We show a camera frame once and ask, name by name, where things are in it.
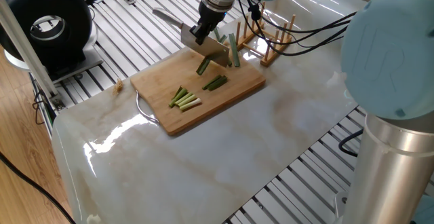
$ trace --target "wooden floor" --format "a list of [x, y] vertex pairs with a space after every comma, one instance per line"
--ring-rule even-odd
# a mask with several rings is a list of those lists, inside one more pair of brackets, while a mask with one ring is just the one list
[[[0, 51], [0, 151], [70, 211], [47, 130], [35, 123], [28, 74], [7, 63], [3, 48]], [[0, 163], [0, 224], [25, 223], [68, 222], [51, 202]]]

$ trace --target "green onion piece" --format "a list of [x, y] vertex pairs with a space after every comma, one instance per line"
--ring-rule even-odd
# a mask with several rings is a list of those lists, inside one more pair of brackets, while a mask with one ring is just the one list
[[175, 96], [175, 98], [172, 99], [172, 101], [169, 104], [169, 107], [173, 108], [175, 105], [175, 102], [178, 101], [178, 99], [180, 99], [186, 93], [187, 93], [187, 89], [185, 89], [185, 88], [181, 89], [181, 91], [179, 91], [179, 93]]
[[218, 28], [214, 28], [214, 34], [216, 34], [217, 41], [220, 40], [220, 34], [218, 33]]
[[220, 79], [218, 79], [217, 81], [215, 81], [213, 84], [211, 84], [208, 87], [209, 91], [215, 90], [217, 88], [219, 88], [220, 86], [222, 86], [223, 84], [225, 84], [228, 81], [228, 77], [221, 77]]
[[219, 42], [219, 43], [223, 43], [223, 41], [225, 41], [226, 38], [228, 38], [228, 37], [227, 37], [226, 35], [223, 35], [222, 38], [220, 38], [220, 39], [218, 40], [218, 42]]
[[183, 105], [188, 104], [189, 102], [195, 100], [196, 98], [197, 98], [196, 95], [193, 94], [192, 96], [189, 96], [186, 100], [180, 102], [178, 106], [181, 108]]
[[233, 64], [235, 65], [235, 67], [239, 67], [238, 48], [233, 33], [229, 34], [229, 41], [231, 42]]
[[192, 92], [189, 92], [188, 94], [185, 94], [182, 98], [180, 98], [178, 101], [175, 102], [175, 105], [179, 105], [182, 101], [186, 100], [191, 95], [193, 95]]
[[174, 99], [176, 95], [178, 95], [178, 93], [181, 92], [181, 90], [182, 90], [182, 86], [179, 86], [178, 91], [176, 91], [175, 96], [172, 99]]
[[203, 72], [205, 71], [206, 67], [208, 67], [208, 65], [210, 64], [211, 59], [209, 59], [208, 57], [205, 57], [201, 64], [199, 65], [199, 67], [197, 67], [196, 73], [198, 75], [202, 75]]
[[201, 102], [202, 102], [201, 99], [198, 98], [198, 99], [196, 99], [196, 100], [194, 100], [194, 101], [192, 101], [192, 102], [189, 102], [189, 103], [186, 104], [186, 105], [181, 106], [180, 109], [181, 109], [182, 112], [184, 112], [184, 111], [186, 111], [187, 109], [190, 109], [191, 107], [200, 104]]
[[210, 82], [208, 82], [207, 84], [205, 84], [205, 85], [202, 87], [202, 90], [206, 90], [206, 89], [211, 85], [211, 83], [217, 81], [220, 77], [222, 77], [222, 76], [221, 76], [221, 75], [217, 75], [217, 76], [216, 76], [215, 78], [213, 78]]

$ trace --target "food crumb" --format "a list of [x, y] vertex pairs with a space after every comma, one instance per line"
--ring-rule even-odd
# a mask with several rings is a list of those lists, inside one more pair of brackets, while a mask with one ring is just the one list
[[120, 91], [122, 91], [123, 88], [123, 82], [120, 78], [117, 78], [117, 82], [115, 86], [113, 87], [113, 95], [118, 95]]

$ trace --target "metal grating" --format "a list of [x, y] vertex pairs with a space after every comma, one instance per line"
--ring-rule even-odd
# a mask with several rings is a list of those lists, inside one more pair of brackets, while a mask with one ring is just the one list
[[[333, 223], [334, 197], [349, 190], [357, 161], [338, 144], [363, 127], [365, 116], [361, 107], [349, 113], [224, 223]], [[357, 153], [360, 137], [348, 144]], [[425, 193], [434, 198], [434, 175]]]

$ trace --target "black cable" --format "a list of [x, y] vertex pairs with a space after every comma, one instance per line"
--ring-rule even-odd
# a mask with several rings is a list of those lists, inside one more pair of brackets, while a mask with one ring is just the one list
[[[260, 30], [260, 32], [261, 32], [262, 37], [259, 36], [258, 34], [256, 34], [256, 33], [252, 30], [252, 27], [250, 26], [250, 24], [249, 24], [249, 22], [247, 21], [247, 18], [246, 18], [246, 16], [245, 16], [244, 9], [243, 9], [243, 6], [242, 6], [242, 4], [241, 4], [241, 0], [238, 0], [238, 2], [239, 2], [239, 7], [241, 8], [241, 12], [243, 13], [243, 16], [244, 16], [245, 22], [246, 22], [247, 25], [249, 26], [249, 29], [253, 32], [253, 34], [255, 34], [255, 36], [257, 36], [257, 37], [259, 37], [259, 38], [262, 38], [262, 39], [266, 40], [266, 39], [265, 39], [265, 36], [264, 36], [264, 33], [262, 32], [262, 30], [261, 30], [260, 28], [259, 28], [259, 30]], [[298, 43], [299, 41], [303, 41], [303, 40], [305, 40], [305, 39], [307, 39], [307, 38], [309, 38], [309, 37], [312, 37], [313, 35], [315, 35], [315, 34], [321, 32], [321, 31], [323, 31], [323, 30], [330, 29], [330, 28], [334, 28], [334, 27], [336, 27], [336, 26], [340, 26], [340, 25], [344, 25], [344, 24], [348, 24], [348, 23], [349, 23], [349, 20], [348, 20], [348, 21], [346, 21], [346, 22], [343, 22], [343, 23], [337, 24], [336, 26], [328, 27], [328, 26], [332, 26], [332, 24], [336, 24], [338, 21], [340, 21], [340, 20], [337, 20], [337, 21], [335, 21], [335, 22], [333, 22], [333, 23], [331, 23], [331, 24], [328, 24], [327, 26], [325, 26], [325, 27], [323, 27], [323, 28], [317, 29], [316, 31], [312, 32], [311, 34], [309, 34], [309, 35], [307, 35], [307, 36], [304, 36], [304, 37], [300, 38], [300, 39], [297, 40], [297, 41], [290, 41], [290, 42], [285, 42], [285, 43], [280, 43], [280, 42], [278, 42], [278, 41], [271, 41], [271, 40], [266, 40], [266, 41], [267, 41], [267, 43], [273, 43], [273, 44], [279, 44], [279, 45], [290, 45], [290, 44], [295, 44], [295, 43]]]
[[37, 125], [42, 125], [42, 124], [44, 124], [44, 122], [38, 122], [38, 109], [39, 109], [39, 104], [44, 103], [44, 101], [43, 101], [43, 100], [41, 100], [41, 101], [37, 101], [37, 99], [38, 99], [38, 96], [39, 96], [39, 95], [42, 95], [42, 94], [43, 94], [42, 89], [40, 89], [40, 90], [38, 91], [38, 93], [36, 93], [36, 95], [35, 95], [35, 99], [33, 99], [33, 104], [32, 104], [32, 107], [33, 107], [33, 109], [35, 110], [35, 123], [36, 123]]
[[68, 214], [68, 212], [63, 208], [63, 206], [50, 194], [48, 193], [44, 188], [39, 186], [36, 182], [34, 182], [32, 179], [28, 178], [24, 173], [22, 173], [17, 167], [15, 167], [5, 156], [0, 152], [0, 160], [18, 177], [20, 177], [22, 180], [24, 180], [26, 183], [30, 184], [32, 187], [34, 187], [37, 191], [42, 193], [49, 201], [51, 201], [55, 207], [57, 207], [60, 212], [68, 219], [69, 223], [75, 224], [74, 219]]
[[288, 32], [293, 32], [293, 33], [302, 33], [302, 34], [304, 33], [305, 34], [305, 33], [314, 33], [314, 32], [324, 31], [324, 30], [331, 29], [331, 28], [334, 28], [334, 27], [337, 27], [337, 26], [348, 24], [348, 23], [350, 23], [351, 20], [347, 20], [347, 21], [344, 21], [344, 22], [342, 22], [342, 21], [346, 20], [347, 18], [350, 18], [351, 16], [354, 16], [355, 14], [356, 14], [356, 12], [351, 13], [351, 14], [349, 14], [347, 16], [344, 16], [343, 18], [340, 18], [339, 20], [337, 20], [335, 22], [332, 22], [332, 23], [326, 25], [326, 26], [323, 26], [321, 28], [314, 29], [314, 30], [309, 30], [309, 31], [296, 31], [296, 30], [286, 29], [286, 28], [283, 28], [282, 26], [276, 25], [271, 20], [267, 20], [266, 18], [264, 18], [264, 16], [262, 17], [262, 19], [265, 22], [269, 23], [270, 25], [274, 26], [275, 28], [277, 28], [277, 29], [279, 29], [281, 31], [288, 31]]
[[317, 48], [319, 48], [319, 47], [321, 47], [321, 46], [323, 46], [323, 45], [329, 43], [331, 40], [333, 40], [335, 37], [339, 36], [341, 33], [343, 33], [344, 31], [346, 31], [346, 29], [347, 29], [347, 27], [344, 27], [343, 29], [341, 29], [341, 30], [338, 31], [337, 33], [333, 34], [331, 37], [329, 37], [329, 38], [327, 38], [326, 40], [324, 40], [324, 41], [318, 43], [317, 45], [314, 45], [313, 47], [311, 47], [311, 48], [309, 48], [309, 49], [307, 49], [307, 50], [303, 50], [303, 51], [301, 51], [301, 52], [296, 52], [296, 53], [293, 53], [293, 54], [287, 54], [287, 53], [284, 53], [284, 52], [280, 52], [279, 50], [275, 49], [275, 48], [273, 47], [273, 45], [271, 45], [272, 41], [269, 41], [269, 40], [267, 40], [267, 39], [265, 38], [265, 35], [264, 35], [264, 33], [262, 32], [262, 29], [260, 28], [260, 25], [259, 25], [259, 23], [258, 23], [257, 20], [255, 20], [255, 23], [256, 23], [256, 26], [258, 27], [258, 30], [259, 30], [259, 32], [260, 32], [260, 35], [258, 35], [256, 32], [253, 31], [252, 27], [250, 26], [249, 22], [247, 21], [247, 17], [245, 16], [244, 9], [243, 9], [243, 6], [242, 6], [242, 4], [241, 4], [241, 0], [238, 0], [238, 3], [239, 3], [239, 6], [240, 6], [240, 8], [241, 8], [241, 12], [243, 13], [243, 17], [244, 17], [245, 23], [247, 24], [247, 26], [249, 27], [249, 29], [251, 30], [251, 32], [253, 32], [253, 34], [255, 34], [255, 36], [257, 36], [257, 37], [259, 37], [259, 38], [265, 40], [265, 42], [267, 43], [267, 45], [268, 45], [268, 46], [269, 46], [269, 47], [270, 47], [274, 52], [276, 52], [277, 54], [283, 55], [283, 56], [298, 56], [298, 55], [301, 55], [301, 54], [306, 54], [306, 53], [308, 53], [308, 52], [310, 52], [310, 51], [313, 51], [313, 50], [315, 50], [315, 49], [317, 49]]
[[[292, 36], [292, 38], [294, 38], [294, 40], [297, 40], [293, 34], [290, 34], [290, 35]], [[334, 41], [338, 41], [339, 39], [342, 39], [342, 38], [344, 38], [344, 36], [337, 37], [337, 38], [335, 38], [335, 39], [333, 39], [333, 40], [327, 42], [326, 44], [329, 44], [329, 43], [334, 42]], [[302, 45], [302, 44], [299, 43], [299, 42], [297, 42], [297, 45], [299, 45], [299, 46], [302, 47], [302, 48], [313, 48], [313, 47], [314, 47], [314, 46], [305, 46], [305, 45]]]
[[362, 134], [363, 134], [363, 129], [361, 129], [360, 131], [358, 131], [358, 132], [356, 132], [356, 133], [353, 133], [353, 134], [347, 136], [346, 138], [344, 138], [342, 141], [339, 142], [339, 149], [340, 149], [342, 152], [346, 153], [346, 154], [349, 154], [349, 155], [351, 155], [351, 156], [357, 157], [358, 154], [353, 153], [353, 152], [351, 152], [351, 151], [349, 151], [349, 150], [344, 149], [344, 145], [345, 145], [345, 143], [347, 143], [347, 142], [350, 141], [351, 139], [356, 138], [356, 137], [358, 137], [358, 136], [360, 136], [360, 135], [362, 135]]

